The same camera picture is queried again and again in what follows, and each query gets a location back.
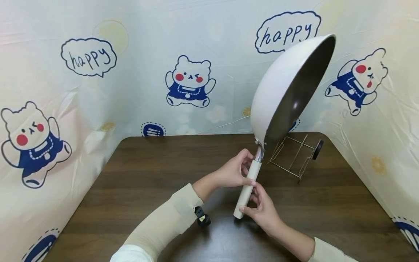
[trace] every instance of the white necklace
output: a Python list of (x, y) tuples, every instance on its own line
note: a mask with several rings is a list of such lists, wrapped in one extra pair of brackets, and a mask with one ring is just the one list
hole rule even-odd
[(36, 160), (36, 159), (40, 159), (41, 157), (45, 156), (45, 159), (48, 160), (49, 159), (49, 154), (48, 152), (54, 147), (54, 142), (52, 141), (51, 137), (48, 137), (49, 140), (51, 141), (51, 146), (45, 150), (40, 156), (37, 157), (33, 157), (32, 156), (32, 150), (29, 150), (29, 156), (31, 157), (32, 160)]
[(178, 92), (179, 92), (179, 93), (182, 93), (182, 94), (185, 94), (185, 97), (186, 97), (186, 98), (191, 97), (191, 95), (197, 95), (197, 94), (199, 94), (199, 93), (201, 92), (201, 89), (198, 89), (198, 92), (197, 92), (197, 93), (186, 92), (186, 91), (180, 91), (179, 89), (180, 89), (181, 87), (182, 87), (181, 85), (178, 85)]
[(350, 80), (352, 80), (352, 79), (354, 79), (355, 77), (353, 76), (353, 77), (351, 77), (350, 79), (348, 79), (348, 80), (346, 80), (346, 83), (349, 85), (349, 87), (352, 89), (352, 91), (355, 93), (355, 94), (357, 94), (357, 96), (358, 97), (361, 97), (361, 94), (359, 94), (358, 92), (357, 92), (357, 90), (349, 83), (349, 81)]

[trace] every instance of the white handle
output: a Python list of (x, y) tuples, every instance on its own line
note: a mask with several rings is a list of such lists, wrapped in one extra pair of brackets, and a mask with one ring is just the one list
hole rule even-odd
[[(261, 169), (262, 163), (253, 160), (252, 164), (250, 165), (249, 173), (247, 177), (256, 181), (258, 177), (259, 170)], [(243, 213), (239, 210), (239, 208), (244, 205), (246, 206), (249, 202), (250, 195), (252, 194), (253, 186), (243, 186), (241, 190), (240, 197), (238, 198), (236, 208), (234, 210), (234, 216), (238, 219), (243, 218)]]

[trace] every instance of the black wheel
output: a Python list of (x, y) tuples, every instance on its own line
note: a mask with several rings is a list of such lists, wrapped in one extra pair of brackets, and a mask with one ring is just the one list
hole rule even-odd
[(319, 140), (316, 148), (314, 149), (313, 160), (316, 160), (318, 154), (320, 153), (321, 147), (323, 146), (323, 143), (324, 143), (323, 140)]

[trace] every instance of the black watch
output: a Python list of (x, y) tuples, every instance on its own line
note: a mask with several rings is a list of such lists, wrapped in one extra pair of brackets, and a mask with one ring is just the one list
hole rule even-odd
[(200, 227), (204, 228), (211, 224), (210, 216), (204, 213), (202, 207), (195, 207), (195, 215), (197, 216), (197, 223)]

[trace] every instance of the wooden table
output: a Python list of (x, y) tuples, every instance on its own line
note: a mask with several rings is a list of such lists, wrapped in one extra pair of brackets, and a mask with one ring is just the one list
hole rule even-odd
[[(302, 140), (305, 133), (292, 133)], [(385, 214), (330, 140), (325, 141), (299, 185), (264, 164), (265, 186), (285, 223), (342, 249), (359, 261), (418, 261), (418, 254)], [(292, 161), (298, 143), (286, 143), (279, 161)], [(131, 137), (120, 143), (45, 262), (106, 262), (134, 228), (187, 183), (216, 170), (242, 148), (256, 152), (252, 135)], [(307, 151), (301, 152), (296, 171)], [(205, 204), (212, 224), (194, 224), (163, 251), (159, 261), (297, 261), (251, 220), (234, 221), (241, 188), (220, 189)]]

